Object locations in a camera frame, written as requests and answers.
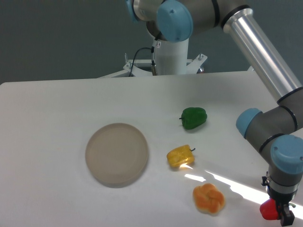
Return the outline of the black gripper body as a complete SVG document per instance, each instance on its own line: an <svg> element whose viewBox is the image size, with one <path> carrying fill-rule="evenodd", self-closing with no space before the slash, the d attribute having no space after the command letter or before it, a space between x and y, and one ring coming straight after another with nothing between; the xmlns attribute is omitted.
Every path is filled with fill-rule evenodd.
<svg viewBox="0 0 303 227"><path fill-rule="evenodd" d="M267 176L262 177L261 185L266 187L266 192L270 198L281 204L288 204L293 200L299 188L298 183L291 186L282 186Z"/></svg>

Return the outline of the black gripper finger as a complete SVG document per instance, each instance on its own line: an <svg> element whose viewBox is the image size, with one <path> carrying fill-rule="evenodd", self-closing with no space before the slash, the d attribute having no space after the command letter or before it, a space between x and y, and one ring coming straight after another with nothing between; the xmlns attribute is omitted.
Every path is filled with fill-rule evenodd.
<svg viewBox="0 0 303 227"><path fill-rule="evenodd" d="M281 203L276 201L276 210L281 225L292 225L294 222L294 214L289 209L289 203Z"/></svg>

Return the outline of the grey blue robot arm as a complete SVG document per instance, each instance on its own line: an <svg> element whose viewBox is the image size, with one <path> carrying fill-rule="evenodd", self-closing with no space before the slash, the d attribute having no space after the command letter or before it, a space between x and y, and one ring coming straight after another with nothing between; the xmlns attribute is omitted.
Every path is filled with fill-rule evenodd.
<svg viewBox="0 0 303 227"><path fill-rule="evenodd" d="M165 47L181 44L194 33L220 26L242 51L277 102L263 113L251 108L237 119L240 134L268 163L262 177L269 199L260 206L265 219L282 226L294 222L289 209L303 176L303 141L294 132L303 126L303 87L253 18L243 0L128 0L133 22L144 21L154 41L153 75L186 74L187 55Z"/></svg>

